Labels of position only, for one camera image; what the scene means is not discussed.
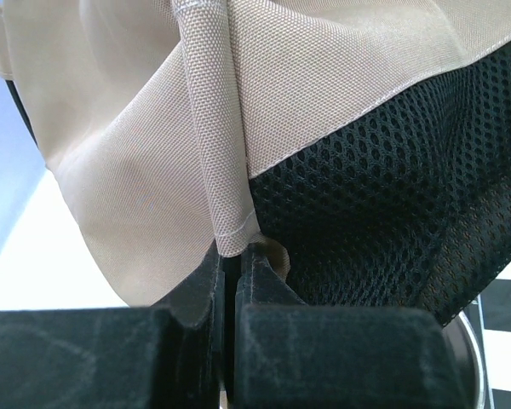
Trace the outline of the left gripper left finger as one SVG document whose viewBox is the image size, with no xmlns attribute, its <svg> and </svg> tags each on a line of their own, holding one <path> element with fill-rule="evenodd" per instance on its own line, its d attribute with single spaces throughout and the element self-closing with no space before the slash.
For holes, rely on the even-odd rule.
<svg viewBox="0 0 511 409">
<path fill-rule="evenodd" d="M 0 312 L 0 408 L 216 408 L 221 259 L 145 308 Z"/>
</svg>

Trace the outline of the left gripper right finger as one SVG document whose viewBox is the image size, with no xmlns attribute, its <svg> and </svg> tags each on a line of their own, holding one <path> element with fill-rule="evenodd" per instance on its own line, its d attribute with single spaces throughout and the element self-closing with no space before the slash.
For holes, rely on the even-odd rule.
<svg viewBox="0 0 511 409">
<path fill-rule="evenodd" d="M 236 293 L 237 408 L 469 408 L 441 326 L 415 308 L 309 306 L 257 245 Z"/>
</svg>

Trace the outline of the beige fabric pet tent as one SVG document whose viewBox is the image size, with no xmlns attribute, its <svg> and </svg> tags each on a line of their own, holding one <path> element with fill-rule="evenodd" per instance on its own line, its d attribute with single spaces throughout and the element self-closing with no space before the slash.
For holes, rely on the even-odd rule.
<svg viewBox="0 0 511 409">
<path fill-rule="evenodd" d="M 0 75 L 129 305 L 258 242 L 445 323 L 511 261 L 511 1 L 5 1 Z"/>
</svg>

